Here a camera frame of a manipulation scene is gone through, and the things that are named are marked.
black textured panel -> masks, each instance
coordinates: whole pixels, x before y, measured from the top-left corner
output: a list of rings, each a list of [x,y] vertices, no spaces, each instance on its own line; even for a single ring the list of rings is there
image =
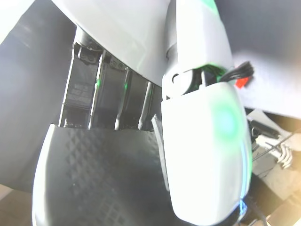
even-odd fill
[[[151,132],[54,127],[45,178],[35,178],[33,210],[43,200],[50,226],[185,225],[173,213]],[[35,192],[45,189],[42,196]]]

white casing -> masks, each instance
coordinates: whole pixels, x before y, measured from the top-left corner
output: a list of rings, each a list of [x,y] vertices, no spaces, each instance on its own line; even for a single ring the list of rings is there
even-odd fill
[[[226,30],[219,13],[204,2],[176,0],[179,67],[182,72],[212,64],[233,66]]]
[[[220,223],[247,194],[252,173],[246,115],[235,89],[220,82],[164,100],[161,107],[175,214],[197,226]],[[220,139],[218,134],[228,130],[235,136]]]
[[[161,86],[170,0],[52,0],[77,26],[128,67]]]

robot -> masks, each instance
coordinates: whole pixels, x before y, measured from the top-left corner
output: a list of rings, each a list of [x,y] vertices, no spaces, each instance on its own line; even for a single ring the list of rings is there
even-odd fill
[[[47,206],[40,200],[45,198],[45,184],[51,184],[44,177],[47,158],[58,147],[53,144],[58,136],[55,132],[68,131],[72,139],[73,133],[84,137],[85,131],[93,130],[96,103],[105,86],[103,64],[114,60],[121,62],[120,68],[126,72],[115,130],[126,107],[132,73],[149,81],[146,93],[151,93],[154,84],[162,87],[162,130],[158,129],[162,139],[157,141],[161,144],[162,180],[174,214],[197,226],[219,225],[233,217],[232,223],[239,221],[246,212],[243,199],[250,186],[252,147],[246,114],[230,81],[251,76],[253,68],[248,62],[233,67],[215,2],[53,2],[77,25],[77,32],[60,128],[49,128],[37,166],[33,222],[52,225],[43,214]],[[74,73],[78,65],[93,72],[85,82]],[[149,101],[146,95],[144,102]],[[138,129],[143,126],[144,112],[147,107],[143,105]]]

red object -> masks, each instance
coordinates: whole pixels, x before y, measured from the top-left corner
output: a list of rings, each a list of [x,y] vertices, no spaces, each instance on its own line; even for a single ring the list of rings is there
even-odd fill
[[[236,85],[239,89],[241,89],[244,85],[247,84],[247,82],[249,81],[249,79],[250,79],[249,77],[244,78],[244,79],[237,79],[235,85]]]

brown floor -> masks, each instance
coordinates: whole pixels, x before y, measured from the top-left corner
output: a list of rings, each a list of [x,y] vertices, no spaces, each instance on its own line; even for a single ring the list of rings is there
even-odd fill
[[[0,226],[32,226],[32,194],[12,190],[0,200]]]

